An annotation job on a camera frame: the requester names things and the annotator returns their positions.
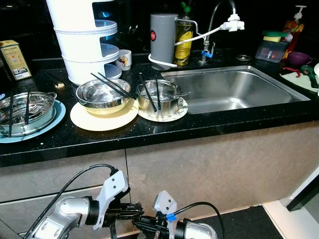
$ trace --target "dish soap bottle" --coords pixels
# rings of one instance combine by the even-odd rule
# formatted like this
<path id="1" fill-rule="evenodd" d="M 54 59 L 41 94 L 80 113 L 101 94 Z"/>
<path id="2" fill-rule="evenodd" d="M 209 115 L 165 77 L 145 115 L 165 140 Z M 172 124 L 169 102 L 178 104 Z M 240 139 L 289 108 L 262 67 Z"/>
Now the dish soap bottle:
<path id="1" fill-rule="evenodd" d="M 283 29 L 284 32 L 288 32 L 288 37 L 293 38 L 292 40 L 286 39 L 287 41 L 291 41 L 291 42 L 284 53 L 283 60 L 286 60 L 288 57 L 288 54 L 294 50 L 296 43 L 298 41 L 298 38 L 304 29 L 304 24 L 301 21 L 301 18 L 303 16 L 301 11 L 303 10 L 304 7 L 307 7 L 307 6 L 296 5 L 296 7 L 300 7 L 300 10 L 299 12 L 295 14 L 295 19 L 292 21 L 287 21 Z"/>
<path id="2" fill-rule="evenodd" d="M 184 9 L 184 16 L 180 19 L 190 20 L 189 12 L 190 6 L 186 6 L 184 2 L 181 2 L 181 6 Z M 176 31 L 176 42 L 185 41 L 193 37 L 192 25 L 189 22 L 179 21 Z M 178 66 L 186 66 L 190 55 L 191 41 L 183 43 L 175 47 L 173 64 Z"/>

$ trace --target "blue plate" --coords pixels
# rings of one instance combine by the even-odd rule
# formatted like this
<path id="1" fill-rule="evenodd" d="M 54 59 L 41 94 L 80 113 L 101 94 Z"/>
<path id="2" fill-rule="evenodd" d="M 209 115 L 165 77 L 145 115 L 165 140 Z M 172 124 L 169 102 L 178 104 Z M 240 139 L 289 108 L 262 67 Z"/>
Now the blue plate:
<path id="1" fill-rule="evenodd" d="M 49 131 L 50 129 L 52 129 L 53 127 L 55 127 L 58 123 L 60 123 L 60 121 L 63 119 L 66 109 L 63 103 L 61 103 L 60 101 L 55 100 L 54 101 L 54 105 L 53 105 L 56 109 L 56 115 L 53 119 L 53 121 L 46 126 L 45 128 L 43 128 L 42 130 L 36 132 L 36 133 L 32 133 L 26 136 L 21 136 L 21 137 L 7 137 L 4 135 L 0 134 L 0 143 L 15 143 L 15 142 L 20 142 L 20 141 L 24 141 L 30 138 L 34 138 L 39 136 L 40 134 L 43 134 L 47 131 Z"/>

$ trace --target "yellow sponge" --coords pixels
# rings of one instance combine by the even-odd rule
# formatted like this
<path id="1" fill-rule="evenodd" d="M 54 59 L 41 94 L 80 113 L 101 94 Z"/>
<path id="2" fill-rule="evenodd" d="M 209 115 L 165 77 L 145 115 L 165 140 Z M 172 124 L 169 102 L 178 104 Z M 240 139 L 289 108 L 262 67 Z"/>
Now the yellow sponge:
<path id="1" fill-rule="evenodd" d="M 280 38 L 280 36 L 264 36 L 264 40 L 266 41 L 280 42 Z"/>

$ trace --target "blue clip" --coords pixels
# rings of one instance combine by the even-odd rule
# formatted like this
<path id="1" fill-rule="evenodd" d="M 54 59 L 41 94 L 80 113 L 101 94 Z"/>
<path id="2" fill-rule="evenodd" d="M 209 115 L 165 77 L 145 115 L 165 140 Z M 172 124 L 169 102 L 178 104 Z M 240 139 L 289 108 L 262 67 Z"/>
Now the blue clip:
<path id="1" fill-rule="evenodd" d="M 172 221 L 177 220 L 177 218 L 175 217 L 174 213 L 168 214 L 166 215 L 167 220 L 171 223 Z"/>
<path id="2" fill-rule="evenodd" d="M 208 52 L 206 52 L 206 51 L 201 51 L 201 54 L 202 55 L 205 55 L 205 56 L 207 56 L 207 57 L 209 57 L 209 58 L 212 58 L 213 57 L 213 54 L 209 54 Z"/>

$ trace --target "black cable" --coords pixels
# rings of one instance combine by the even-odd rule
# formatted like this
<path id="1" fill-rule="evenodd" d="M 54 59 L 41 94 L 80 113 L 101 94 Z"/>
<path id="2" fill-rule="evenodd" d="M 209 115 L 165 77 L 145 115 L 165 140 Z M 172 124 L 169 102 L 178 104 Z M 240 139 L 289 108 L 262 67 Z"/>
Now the black cable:
<path id="1" fill-rule="evenodd" d="M 75 176 L 73 176 L 73 178 L 70 179 L 69 182 L 67 182 L 64 187 L 60 190 L 60 192 L 53 198 L 53 200 L 49 203 L 49 205 L 43 210 L 43 212 L 40 214 L 40 216 L 34 221 L 34 223 L 32 224 L 32 226 L 30 227 L 30 229 L 27 231 L 27 233 L 24 235 L 23 239 L 28 238 L 28 236 L 33 232 L 33 230 L 36 228 L 36 226 L 39 224 L 39 222 L 41 221 L 41 219 L 44 217 L 44 215 L 49 211 L 49 209 L 53 206 L 53 204 L 56 202 L 56 200 L 62 195 L 62 193 L 65 191 L 65 189 L 77 178 L 79 177 L 81 174 L 93 169 L 93 168 L 98 168 L 98 167 L 108 167 L 111 169 L 111 174 L 113 175 L 114 173 L 116 173 L 118 170 L 113 167 L 112 165 L 109 164 L 95 164 L 92 165 L 86 169 L 83 169 L 81 172 L 78 172 Z"/>
<path id="2" fill-rule="evenodd" d="M 186 211 L 186 210 L 188 210 L 188 209 L 190 209 L 192 207 L 199 206 L 199 205 L 208 205 L 208 206 L 212 207 L 215 210 L 215 212 L 217 213 L 219 222 L 220 222 L 221 231 L 223 233 L 223 237 L 222 238 L 225 239 L 225 227 L 224 227 L 223 220 L 221 218 L 221 215 L 220 215 L 218 209 L 214 205 L 212 205 L 211 203 L 208 203 L 208 202 L 192 203 L 192 204 L 190 204 L 190 205 L 188 205 L 188 206 L 186 206 L 184 208 L 181 208 L 181 209 L 177 210 L 176 212 L 174 212 L 174 215 L 180 214 L 180 213 L 182 213 L 182 212 L 184 212 L 184 211 Z"/>

